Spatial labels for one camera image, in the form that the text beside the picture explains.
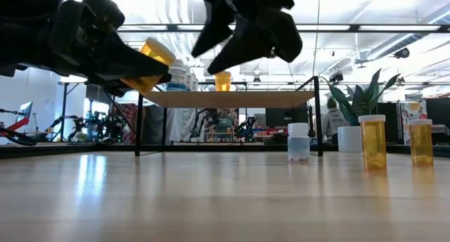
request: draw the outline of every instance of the wooden table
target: wooden table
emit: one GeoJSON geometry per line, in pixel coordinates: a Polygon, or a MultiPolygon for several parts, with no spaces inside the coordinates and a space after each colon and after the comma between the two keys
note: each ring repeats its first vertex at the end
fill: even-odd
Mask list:
{"type": "Polygon", "coordinates": [[[450,160],[326,153],[0,160],[0,241],[448,241],[450,160]]]}
{"type": "Polygon", "coordinates": [[[165,108],[296,108],[313,91],[151,91],[146,95],[165,108]]]}

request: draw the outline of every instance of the red object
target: red object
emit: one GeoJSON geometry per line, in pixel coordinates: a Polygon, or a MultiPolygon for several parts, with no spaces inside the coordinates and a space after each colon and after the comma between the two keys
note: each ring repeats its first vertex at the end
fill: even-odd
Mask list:
{"type": "Polygon", "coordinates": [[[281,130],[283,130],[283,133],[288,133],[288,129],[267,129],[267,134],[272,135],[278,133],[281,130]]]}
{"type": "MultiPolygon", "coordinates": [[[[137,125],[137,116],[138,116],[138,106],[134,104],[121,104],[122,112],[124,113],[124,116],[128,119],[128,121],[132,125],[137,125]]],[[[134,144],[136,143],[136,135],[135,133],[130,129],[128,133],[125,133],[123,136],[123,142],[125,144],[134,144]]]]}
{"type": "Polygon", "coordinates": [[[13,125],[7,127],[6,129],[16,131],[17,129],[20,129],[21,127],[27,125],[28,122],[30,122],[30,121],[28,120],[28,118],[23,118],[23,119],[21,119],[20,121],[16,122],[15,124],[13,124],[13,125]]]}

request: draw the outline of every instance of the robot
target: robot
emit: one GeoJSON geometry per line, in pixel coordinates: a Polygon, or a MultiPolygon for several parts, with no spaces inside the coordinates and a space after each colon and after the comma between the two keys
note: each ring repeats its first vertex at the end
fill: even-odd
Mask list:
{"type": "Polygon", "coordinates": [[[203,0],[207,20],[192,56],[210,50],[231,35],[208,68],[210,74],[261,57],[278,56],[291,63],[302,51],[302,39],[293,18],[281,11],[293,0],[203,0]],[[236,21],[234,32],[229,25],[236,21]]]}
{"type": "MultiPolygon", "coordinates": [[[[205,26],[191,52],[198,57],[232,36],[212,61],[215,74],[261,57],[292,62],[302,50],[293,18],[281,11],[293,0],[204,0],[205,26]],[[236,29],[229,24],[236,21],[236,29]]],[[[27,67],[78,75],[109,94],[123,96],[121,79],[161,76],[169,67],[123,43],[125,16],[111,0],[0,0],[0,75],[27,67]]]]}
{"type": "Polygon", "coordinates": [[[219,112],[217,112],[216,108],[203,108],[202,110],[198,111],[197,114],[195,114],[195,122],[194,122],[194,126],[191,130],[191,137],[190,137],[189,141],[191,141],[192,138],[200,137],[200,133],[202,131],[205,121],[210,121],[214,125],[219,123],[219,112]],[[204,114],[202,120],[200,121],[200,126],[198,127],[197,126],[198,120],[200,119],[200,115],[202,115],[203,113],[205,113],[205,114],[204,114]]]}
{"type": "Polygon", "coordinates": [[[167,65],[119,38],[124,21],[111,0],[0,0],[0,75],[42,68],[85,77],[115,96],[131,89],[121,79],[170,81],[167,65]]]}
{"type": "Polygon", "coordinates": [[[234,135],[240,140],[244,139],[247,143],[256,142],[255,133],[253,132],[253,125],[256,120],[256,117],[248,117],[243,123],[236,127],[234,135]]]}
{"type": "Polygon", "coordinates": [[[126,126],[127,121],[122,116],[98,111],[84,122],[84,127],[97,133],[96,141],[104,144],[122,143],[126,126]]]}
{"type": "Polygon", "coordinates": [[[48,132],[47,134],[40,134],[39,135],[39,141],[53,141],[60,133],[61,129],[58,133],[53,134],[53,128],[56,127],[56,125],[59,125],[63,122],[63,120],[73,120],[75,126],[74,131],[70,133],[70,135],[67,138],[67,141],[71,142],[72,139],[75,137],[76,134],[80,133],[85,126],[84,119],[82,117],[78,117],[76,115],[66,115],[66,116],[60,116],[56,120],[53,121],[53,123],[45,130],[45,132],[48,132]],[[53,136],[51,139],[47,139],[47,135],[52,134],[53,136]]]}
{"type": "Polygon", "coordinates": [[[35,146],[37,144],[36,140],[34,140],[33,138],[16,131],[22,126],[27,125],[29,122],[32,103],[28,104],[29,104],[27,107],[28,109],[23,110],[21,109],[20,111],[9,111],[0,108],[0,113],[10,113],[19,116],[18,117],[19,120],[9,127],[5,127],[4,122],[0,122],[0,137],[6,137],[9,141],[12,141],[13,143],[22,146],[35,146]]]}

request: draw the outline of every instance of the ceiling light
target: ceiling light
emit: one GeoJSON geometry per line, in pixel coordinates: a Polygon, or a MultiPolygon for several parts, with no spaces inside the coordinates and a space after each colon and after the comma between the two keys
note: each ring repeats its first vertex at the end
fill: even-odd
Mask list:
{"type": "Polygon", "coordinates": [[[123,25],[117,29],[118,32],[130,32],[137,30],[166,31],[166,25],[123,25]]]}
{"type": "Polygon", "coordinates": [[[349,30],[349,25],[296,25],[299,31],[345,31],[349,30]]]}
{"type": "Polygon", "coordinates": [[[178,30],[202,31],[204,25],[177,25],[178,30]]]}
{"type": "Polygon", "coordinates": [[[436,31],[440,25],[362,25],[361,31],[436,31]]]}

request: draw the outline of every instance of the ceiling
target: ceiling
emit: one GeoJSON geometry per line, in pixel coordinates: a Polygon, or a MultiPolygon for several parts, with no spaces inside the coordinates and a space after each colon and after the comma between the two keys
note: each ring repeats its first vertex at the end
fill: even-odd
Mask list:
{"type": "MultiPolygon", "coordinates": [[[[130,24],[199,24],[206,19],[202,0],[113,0],[126,15],[130,24]]],[[[295,0],[290,14],[297,24],[431,24],[450,14],[450,0],[295,0]]],[[[130,46],[140,47],[148,37],[154,37],[189,65],[207,68],[221,45],[208,51],[197,60],[190,55],[198,33],[126,33],[120,34],[130,46]]],[[[279,58],[262,58],[230,69],[233,81],[252,81],[255,72],[263,82],[303,82],[313,74],[328,77],[342,72],[345,81],[369,81],[372,73],[383,68],[382,79],[396,73],[416,81],[436,72],[446,72],[450,66],[448,55],[450,35],[430,34],[408,45],[411,56],[395,59],[379,56],[364,63],[364,68],[354,63],[367,53],[380,54],[395,42],[408,39],[405,34],[380,33],[300,33],[304,49],[288,64],[279,58]]],[[[198,77],[211,79],[206,70],[198,77]]]]}

